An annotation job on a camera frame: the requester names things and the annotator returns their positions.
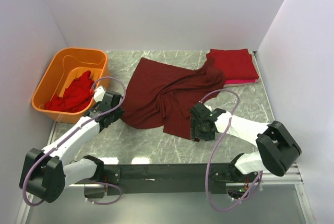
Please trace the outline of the dark red t shirt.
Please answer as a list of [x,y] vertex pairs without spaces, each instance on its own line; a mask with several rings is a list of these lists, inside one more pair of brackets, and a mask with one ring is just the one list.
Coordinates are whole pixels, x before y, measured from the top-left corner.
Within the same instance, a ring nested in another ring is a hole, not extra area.
[[224,84],[211,58],[197,70],[141,58],[126,89],[122,121],[136,129],[162,126],[167,134],[190,139],[190,109]]

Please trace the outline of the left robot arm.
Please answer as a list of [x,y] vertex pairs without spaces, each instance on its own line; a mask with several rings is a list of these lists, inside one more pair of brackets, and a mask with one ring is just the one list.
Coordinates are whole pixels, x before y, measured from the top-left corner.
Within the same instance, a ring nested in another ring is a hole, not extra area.
[[23,201],[31,207],[54,202],[64,188],[88,179],[108,188],[102,160],[85,156],[70,164],[71,156],[92,137],[116,122],[124,113],[125,96],[104,92],[102,100],[86,111],[79,121],[54,143],[38,150],[32,148],[25,156],[19,187]]

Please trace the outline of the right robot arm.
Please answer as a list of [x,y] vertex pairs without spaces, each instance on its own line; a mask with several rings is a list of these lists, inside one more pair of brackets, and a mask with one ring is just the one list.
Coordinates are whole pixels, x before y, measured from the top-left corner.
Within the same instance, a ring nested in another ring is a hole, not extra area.
[[261,123],[239,116],[224,109],[214,109],[197,103],[190,110],[191,140],[214,140],[216,133],[227,133],[257,148],[250,154],[240,154],[230,165],[237,174],[250,174],[267,170],[276,176],[284,176],[302,154],[302,150],[287,128],[279,121]]

